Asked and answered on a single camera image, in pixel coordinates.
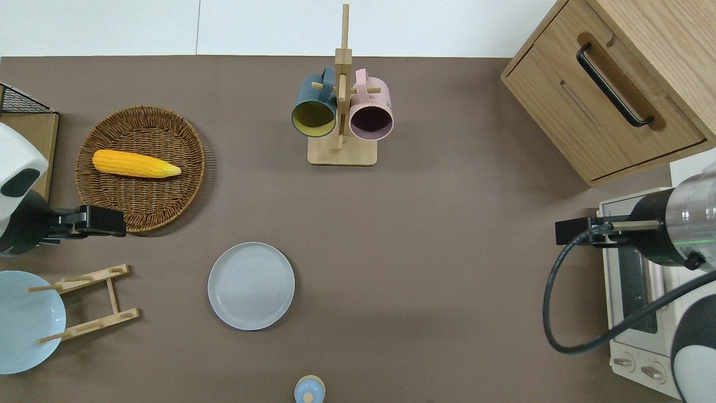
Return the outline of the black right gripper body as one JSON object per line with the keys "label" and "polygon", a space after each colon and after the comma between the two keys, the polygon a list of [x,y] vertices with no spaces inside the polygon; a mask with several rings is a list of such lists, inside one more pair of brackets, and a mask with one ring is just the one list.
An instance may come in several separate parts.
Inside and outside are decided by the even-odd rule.
{"label": "black right gripper body", "polygon": [[[555,223],[555,244],[565,246],[573,241],[582,232],[591,227],[596,227],[606,222],[626,222],[629,221],[627,215],[617,215],[608,217],[581,217],[558,221]],[[622,247],[633,245],[638,237],[630,232],[616,232],[613,230],[606,235],[591,235],[587,239],[579,242],[578,246],[593,247]]]}

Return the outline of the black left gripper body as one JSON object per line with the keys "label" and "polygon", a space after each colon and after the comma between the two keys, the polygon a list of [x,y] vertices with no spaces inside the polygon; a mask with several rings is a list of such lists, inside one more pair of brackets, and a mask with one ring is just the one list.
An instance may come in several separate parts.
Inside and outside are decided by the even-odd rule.
{"label": "black left gripper body", "polygon": [[125,237],[127,228],[123,212],[94,205],[53,211],[53,222],[43,242],[81,240],[91,236]]}

